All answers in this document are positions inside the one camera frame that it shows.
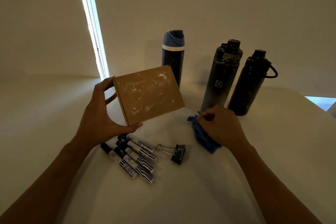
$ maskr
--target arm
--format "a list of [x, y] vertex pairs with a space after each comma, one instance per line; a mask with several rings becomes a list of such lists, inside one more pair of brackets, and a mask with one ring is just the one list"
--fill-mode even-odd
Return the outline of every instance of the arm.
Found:
[[0, 216], [2, 223], [54, 223], [65, 195], [86, 156], [96, 145], [123, 133], [133, 133], [142, 126], [125, 127], [114, 123], [106, 105], [104, 91], [113, 87], [107, 78], [94, 88], [76, 136], [66, 144], [40, 177]]
[[321, 223], [263, 162], [233, 111], [217, 105], [198, 122], [237, 159], [267, 223]]

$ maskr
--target person's right arm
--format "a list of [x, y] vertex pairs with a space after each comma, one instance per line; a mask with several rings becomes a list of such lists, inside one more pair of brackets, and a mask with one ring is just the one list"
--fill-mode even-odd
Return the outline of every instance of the person's right arm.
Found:
[[321, 223], [263, 162], [233, 111], [216, 105], [198, 122], [237, 159], [267, 223]]

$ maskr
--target white band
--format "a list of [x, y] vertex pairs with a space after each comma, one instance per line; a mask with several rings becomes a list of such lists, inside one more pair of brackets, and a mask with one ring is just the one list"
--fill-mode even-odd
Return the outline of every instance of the white band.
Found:
[[166, 45], [163, 44], [162, 49], [165, 49], [167, 51], [172, 51], [172, 52], [178, 52], [178, 51], [183, 51], [184, 46], [182, 46], [182, 47], [170, 47], [170, 46], [166, 46]]

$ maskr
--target bright light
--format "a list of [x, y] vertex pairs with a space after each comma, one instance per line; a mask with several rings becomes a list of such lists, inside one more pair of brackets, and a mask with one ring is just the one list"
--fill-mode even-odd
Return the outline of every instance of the bright light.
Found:
[[316, 104], [321, 109], [328, 111], [328, 109], [336, 102], [336, 98], [321, 98], [321, 97], [305, 97]]
[[100, 78], [110, 77], [95, 0], [82, 0]]

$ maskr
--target square logo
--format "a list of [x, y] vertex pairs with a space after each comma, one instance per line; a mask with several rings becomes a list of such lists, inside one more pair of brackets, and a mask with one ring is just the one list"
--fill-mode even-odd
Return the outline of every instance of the square logo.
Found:
[[223, 86], [223, 82], [221, 82], [221, 81], [216, 81], [215, 86], [221, 88], [221, 87]]

